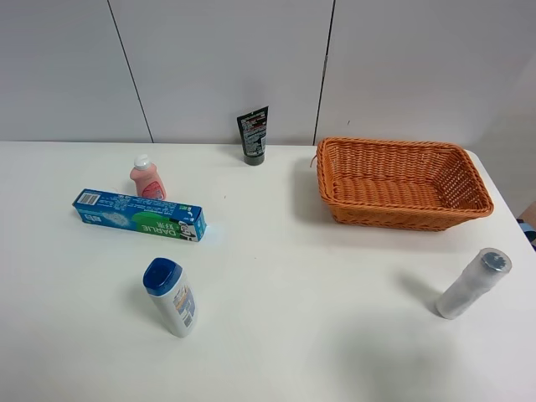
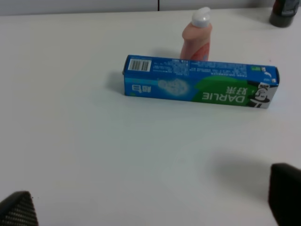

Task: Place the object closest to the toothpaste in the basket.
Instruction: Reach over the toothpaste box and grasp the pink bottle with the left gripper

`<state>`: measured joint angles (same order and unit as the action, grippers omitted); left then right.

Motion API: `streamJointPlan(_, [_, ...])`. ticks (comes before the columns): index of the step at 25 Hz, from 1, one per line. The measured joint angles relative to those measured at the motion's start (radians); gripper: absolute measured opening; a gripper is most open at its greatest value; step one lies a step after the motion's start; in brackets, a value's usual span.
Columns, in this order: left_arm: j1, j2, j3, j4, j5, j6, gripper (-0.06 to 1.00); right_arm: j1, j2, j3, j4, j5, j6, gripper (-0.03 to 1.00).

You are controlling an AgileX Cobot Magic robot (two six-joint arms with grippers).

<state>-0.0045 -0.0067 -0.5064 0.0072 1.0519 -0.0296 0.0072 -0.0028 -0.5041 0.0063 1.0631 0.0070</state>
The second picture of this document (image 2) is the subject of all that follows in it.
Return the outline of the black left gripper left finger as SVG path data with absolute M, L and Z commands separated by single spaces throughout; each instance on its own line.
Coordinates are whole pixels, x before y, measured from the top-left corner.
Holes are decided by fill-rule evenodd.
M 1 226 L 38 226 L 31 193 L 17 191 L 0 202 Z

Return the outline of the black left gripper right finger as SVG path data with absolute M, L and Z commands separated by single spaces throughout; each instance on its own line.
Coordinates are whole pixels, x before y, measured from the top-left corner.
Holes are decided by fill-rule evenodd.
M 301 170 L 287 163 L 271 165 L 268 203 L 279 226 L 301 224 Z

